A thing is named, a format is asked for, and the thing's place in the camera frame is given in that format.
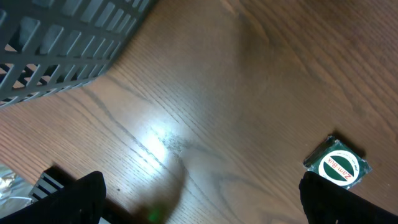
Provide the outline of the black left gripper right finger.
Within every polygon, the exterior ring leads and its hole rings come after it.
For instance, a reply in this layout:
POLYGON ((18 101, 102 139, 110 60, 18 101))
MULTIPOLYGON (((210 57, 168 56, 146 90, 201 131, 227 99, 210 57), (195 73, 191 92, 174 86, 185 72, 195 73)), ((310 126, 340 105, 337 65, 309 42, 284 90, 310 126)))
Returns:
POLYGON ((307 220, 315 223, 397 223, 397 215, 307 171, 299 184, 307 220))

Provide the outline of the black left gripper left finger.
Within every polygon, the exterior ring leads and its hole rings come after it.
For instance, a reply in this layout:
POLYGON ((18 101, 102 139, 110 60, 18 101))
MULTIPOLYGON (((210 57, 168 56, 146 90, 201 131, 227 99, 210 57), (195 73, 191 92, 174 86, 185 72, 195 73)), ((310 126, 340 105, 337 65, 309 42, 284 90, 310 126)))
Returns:
POLYGON ((99 223, 106 185, 99 171, 72 181, 57 170, 46 170, 30 196, 31 205, 1 218, 1 224, 99 223))

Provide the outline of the green Zam-Buk box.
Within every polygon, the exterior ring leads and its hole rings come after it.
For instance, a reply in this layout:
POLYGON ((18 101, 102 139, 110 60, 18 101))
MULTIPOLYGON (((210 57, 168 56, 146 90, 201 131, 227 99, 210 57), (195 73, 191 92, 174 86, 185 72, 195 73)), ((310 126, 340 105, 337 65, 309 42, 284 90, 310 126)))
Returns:
POLYGON ((321 142, 304 159, 303 166, 344 189, 352 188, 372 171, 367 160, 334 135, 321 142))

